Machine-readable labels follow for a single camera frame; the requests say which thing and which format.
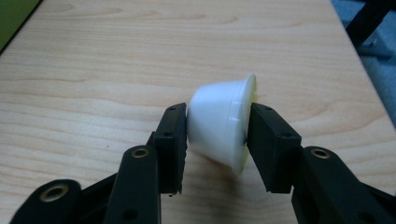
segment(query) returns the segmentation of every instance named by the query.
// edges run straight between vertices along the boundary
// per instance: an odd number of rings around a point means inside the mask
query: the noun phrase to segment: black plastic bracket
[[[290,193],[291,167],[300,145],[301,136],[273,108],[251,105],[247,147],[267,191]]]

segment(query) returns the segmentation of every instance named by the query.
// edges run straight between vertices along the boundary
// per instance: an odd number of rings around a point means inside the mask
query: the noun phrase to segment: white plastic cup
[[[187,114],[190,148],[240,174],[248,156],[248,117],[256,77],[205,85],[192,96]]]

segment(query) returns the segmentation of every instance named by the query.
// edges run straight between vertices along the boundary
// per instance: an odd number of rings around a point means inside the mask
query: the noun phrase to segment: blue carpet
[[[332,0],[341,21],[351,21],[364,6],[363,2],[353,0]],[[390,51],[390,59],[360,55],[361,62],[370,76],[375,89],[396,127],[396,12],[391,11],[377,27],[367,43],[380,40]]]

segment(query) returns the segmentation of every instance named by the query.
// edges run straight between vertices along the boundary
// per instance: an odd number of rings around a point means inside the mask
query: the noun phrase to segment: wooden table
[[[396,190],[396,134],[330,2],[44,1],[0,57],[0,222],[58,178],[117,172],[169,105],[257,75],[258,102],[303,146],[334,150],[362,181]],[[188,151],[163,223],[295,223],[248,159],[235,176]]]

